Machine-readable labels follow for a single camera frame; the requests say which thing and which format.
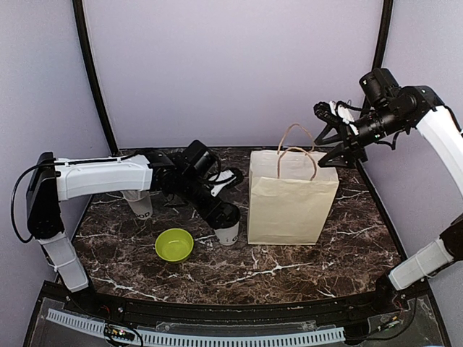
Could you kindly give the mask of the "brown paper takeout bag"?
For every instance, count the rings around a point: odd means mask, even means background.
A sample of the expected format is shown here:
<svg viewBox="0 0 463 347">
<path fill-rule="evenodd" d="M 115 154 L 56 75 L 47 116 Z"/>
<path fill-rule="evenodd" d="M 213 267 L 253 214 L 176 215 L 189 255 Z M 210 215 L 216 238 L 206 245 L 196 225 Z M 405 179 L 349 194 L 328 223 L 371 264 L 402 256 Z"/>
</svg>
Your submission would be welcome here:
<svg viewBox="0 0 463 347">
<path fill-rule="evenodd" d="M 266 245 L 317 243 L 339 188 L 335 168 L 321 168 L 314 147 L 283 149 L 291 124 L 276 150 L 250 154 L 247 242 Z"/>
</svg>

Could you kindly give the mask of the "black front table rail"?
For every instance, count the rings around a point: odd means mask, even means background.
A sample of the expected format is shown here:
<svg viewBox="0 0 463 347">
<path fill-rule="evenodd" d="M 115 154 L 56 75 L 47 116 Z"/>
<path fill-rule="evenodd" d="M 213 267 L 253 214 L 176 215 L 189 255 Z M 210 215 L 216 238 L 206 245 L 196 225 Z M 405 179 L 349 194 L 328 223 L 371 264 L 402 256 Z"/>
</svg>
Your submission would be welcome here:
<svg viewBox="0 0 463 347">
<path fill-rule="evenodd" d="M 153 326 L 166 320 L 181 323 L 265 324 L 315 320 L 317 323 L 364 323 L 379 313 L 404 312 L 408 307 L 398 297 L 393 303 L 376 304 L 375 294 L 356 294 L 340 299 L 322 299 L 290 304 L 200 305 L 173 304 L 123 298 L 92 291 L 70 294 L 58 283 L 44 281 L 41 298 L 56 299 L 73 312 L 90 312 L 101 318 L 132 325 Z"/>
</svg>

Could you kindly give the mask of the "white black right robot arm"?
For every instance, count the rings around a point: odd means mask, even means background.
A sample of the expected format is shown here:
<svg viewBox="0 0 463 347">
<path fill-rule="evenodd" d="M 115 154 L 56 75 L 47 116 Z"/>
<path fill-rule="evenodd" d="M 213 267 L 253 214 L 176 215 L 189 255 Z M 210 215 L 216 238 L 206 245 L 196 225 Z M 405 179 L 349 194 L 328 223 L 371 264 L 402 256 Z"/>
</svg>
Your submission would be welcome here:
<svg viewBox="0 0 463 347">
<path fill-rule="evenodd" d="M 462 129 L 427 86 L 383 87 L 366 108 L 321 101 L 320 167 L 360 170 L 378 184 L 401 227 L 404 261 L 380 276 L 369 307 L 383 314 L 397 292 L 462 260 Z"/>
</svg>

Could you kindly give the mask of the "black corner frame post left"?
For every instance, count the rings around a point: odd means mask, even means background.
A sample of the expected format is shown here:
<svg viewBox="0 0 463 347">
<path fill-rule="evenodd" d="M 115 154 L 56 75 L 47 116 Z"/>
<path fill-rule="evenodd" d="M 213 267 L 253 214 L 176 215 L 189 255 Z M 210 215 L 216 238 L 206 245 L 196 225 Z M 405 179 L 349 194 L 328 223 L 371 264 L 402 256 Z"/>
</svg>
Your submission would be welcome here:
<svg viewBox="0 0 463 347">
<path fill-rule="evenodd" d="M 111 128 L 109 121 L 109 115 L 106 110 L 106 106 L 103 100 L 103 94 L 101 91 L 101 86 L 98 80 L 97 71 L 95 68 L 95 62 L 93 60 L 93 52 L 90 46 L 90 37 L 88 34 L 88 26 L 85 19 L 84 11 L 84 1 L 82 0 L 72 0 L 72 7 L 75 17 L 75 25 L 77 29 L 77 35 L 80 44 L 80 50 L 82 54 L 82 59 L 85 66 L 85 72 L 87 75 L 88 83 L 90 86 L 90 91 L 93 96 L 93 102 L 95 104 L 95 109 L 98 114 L 98 119 L 100 121 L 101 128 L 106 140 L 106 143 L 109 147 L 111 154 L 117 154 L 119 148 L 116 143 L 116 138 L 114 132 Z"/>
</svg>

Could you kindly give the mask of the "black corner frame post right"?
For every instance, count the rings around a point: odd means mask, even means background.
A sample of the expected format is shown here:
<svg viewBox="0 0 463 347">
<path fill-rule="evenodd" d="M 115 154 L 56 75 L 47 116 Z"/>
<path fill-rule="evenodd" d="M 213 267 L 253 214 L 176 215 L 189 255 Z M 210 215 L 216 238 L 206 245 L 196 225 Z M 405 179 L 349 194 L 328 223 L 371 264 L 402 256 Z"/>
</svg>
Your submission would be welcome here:
<svg viewBox="0 0 463 347">
<path fill-rule="evenodd" d="M 391 18 L 392 18 L 392 12 L 394 8 L 394 1 L 393 0 L 384 0 L 383 1 L 383 6 L 381 10 L 381 20 L 380 20 L 380 25 L 378 28 L 378 35 L 377 35 L 377 40 L 376 40 L 376 45 L 375 45 L 375 51 L 374 51 L 374 57 L 373 57 L 373 63 L 370 68 L 370 73 L 376 68 L 381 68 L 383 65 L 383 59 L 384 55 L 386 52 L 386 46 L 388 42 L 388 34 L 390 30 L 390 25 L 391 25 Z M 370 102 L 368 101 L 368 98 L 365 96 L 362 104 L 362 108 L 370 108 Z M 365 162 L 363 160 L 364 158 L 368 157 L 366 156 L 365 150 L 362 150 L 360 152 L 360 159 L 357 159 L 354 164 L 355 169 L 359 169 L 362 167 L 362 163 Z"/>
</svg>

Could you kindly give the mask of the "black corner frame post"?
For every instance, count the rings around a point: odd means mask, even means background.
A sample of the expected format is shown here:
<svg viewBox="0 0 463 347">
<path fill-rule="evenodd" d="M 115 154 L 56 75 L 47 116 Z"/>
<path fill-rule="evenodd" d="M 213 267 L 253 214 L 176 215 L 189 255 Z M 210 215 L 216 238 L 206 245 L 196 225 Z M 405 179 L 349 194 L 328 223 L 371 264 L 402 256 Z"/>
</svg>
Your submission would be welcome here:
<svg viewBox="0 0 463 347">
<path fill-rule="evenodd" d="M 383 6 L 381 10 L 381 20 L 380 20 L 380 25 L 378 28 L 378 35 L 377 35 L 377 40 L 376 40 L 376 45 L 375 45 L 375 51 L 374 51 L 374 57 L 373 57 L 373 63 L 370 68 L 370 73 L 376 68 L 381 68 L 383 65 L 383 59 L 384 55 L 386 52 L 386 46 L 388 42 L 388 34 L 390 30 L 390 25 L 391 25 L 391 18 L 392 18 L 392 12 L 394 8 L 394 1 L 393 0 L 384 0 L 383 1 Z M 370 108 L 370 102 L 368 101 L 368 98 L 365 96 L 362 104 L 362 108 Z M 354 164 L 355 169 L 359 169 L 362 167 L 362 163 L 365 162 L 363 160 L 364 158 L 368 157 L 366 156 L 365 150 L 362 150 L 360 152 L 360 159 L 357 159 Z"/>
<path fill-rule="evenodd" d="M 98 114 L 98 119 L 100 121 L 101 128 L 106 140 L 106 143 L 109 147 L 111 154 L 117 154 L 119 148 L 116 143 L 116 138 L 114 132 L 111 128 L 109 121 L 109 115 L 106 110 L 106 106 L 103 100 L 103 94 L 101 91 L 101 86 L 98 80 L 97 71 L 95 68 L 95 62 L 93 60 L 93 52 L 90 46 L 90 37 L 88 34 L 88 26 L 85 19 L 84 11 L 84 1 L 82 0 L 72 0 L 72 7 L 75 17 L 75 25 L 77 29 L 77 35 L 80 44 L 80 50 L 82 54 L 82 59 L 85 66 L 85 72 L 87 75 L 88 83 L 90 86 L 90 91 L 93 96 L 93 102 L 95 104 L 95 109 Z"/>
</svg>

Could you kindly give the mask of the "lime green bowl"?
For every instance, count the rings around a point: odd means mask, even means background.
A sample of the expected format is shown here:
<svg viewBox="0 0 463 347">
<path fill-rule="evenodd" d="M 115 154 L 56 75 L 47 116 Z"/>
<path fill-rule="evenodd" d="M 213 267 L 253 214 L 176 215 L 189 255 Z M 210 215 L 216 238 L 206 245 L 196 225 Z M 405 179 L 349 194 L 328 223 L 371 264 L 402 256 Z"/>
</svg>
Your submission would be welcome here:
<svg viewBox="0 0 463 347">
<path fill-rule="evenodd" d="M 156 239 L 156 254 L 167 262 L 183 262 L 192 253 L 194 240 L 192 235 L 181 228 L 163 231 Z"/>
</svg>

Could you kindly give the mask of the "white cup holding straws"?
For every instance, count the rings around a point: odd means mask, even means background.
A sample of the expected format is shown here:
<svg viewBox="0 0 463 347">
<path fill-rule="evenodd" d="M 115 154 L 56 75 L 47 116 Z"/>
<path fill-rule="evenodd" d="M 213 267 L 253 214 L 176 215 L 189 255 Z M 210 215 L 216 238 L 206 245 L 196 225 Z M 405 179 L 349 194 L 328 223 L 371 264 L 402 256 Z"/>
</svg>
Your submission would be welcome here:
<svg viewBox="0 0 463 347">
<path fill-rule="evenodd" d="M 149 191 L 125 190 L 122 191 L 122 196 L 138 219 L 146 220 L 152 216 L 153 208 Z"/>
</svg>

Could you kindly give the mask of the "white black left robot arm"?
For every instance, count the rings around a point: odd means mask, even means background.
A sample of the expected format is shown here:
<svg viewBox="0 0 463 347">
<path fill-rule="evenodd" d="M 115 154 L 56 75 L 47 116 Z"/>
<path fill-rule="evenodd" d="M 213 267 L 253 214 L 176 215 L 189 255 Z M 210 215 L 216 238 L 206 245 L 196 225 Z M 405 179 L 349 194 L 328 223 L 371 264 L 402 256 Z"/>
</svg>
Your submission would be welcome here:
<svg viewBox="0 0 463 347">
<path fill-rule="evenodd" d="M 107 192 L 162 192 L 194 207 L 214 230 L 235 227 L 239 208 L 223 201 L 219 193 L 243 180 L 237 168 L 219 169 L 208 176 L 220 160 L 209 149 L 197 154 L 166 154 L 157 149 L 138 151 L 121 157 L 72 160 L 43 153 L 38 162 L 25 170 L 30 174 L 26 191 L 26 221 L 29 237 L 36 240 L 49 258 L 65 288 L 75 293 L 73 302 L 86 315 L 102 309 L 102 300 L 89 288 L 91 281 L 72 242 L 65 234 L 60 204 L 76 197 Z"/>
</svg>

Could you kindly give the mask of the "white paper coffee cup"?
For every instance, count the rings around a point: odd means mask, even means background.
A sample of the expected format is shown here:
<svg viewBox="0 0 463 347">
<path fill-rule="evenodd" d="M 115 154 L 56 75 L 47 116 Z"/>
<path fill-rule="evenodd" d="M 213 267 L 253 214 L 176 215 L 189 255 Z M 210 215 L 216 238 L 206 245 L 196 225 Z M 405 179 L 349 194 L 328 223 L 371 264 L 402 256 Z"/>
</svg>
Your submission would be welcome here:
<svg viewBox="0 0 463 347">
<path fill-rule="evenodd" d="M 239 222 L 228 228 L 215 229 L 214 233 L 218 242 L 224 246 L 231 246 L 237 242 L 239 233 Z"/>
</svg>

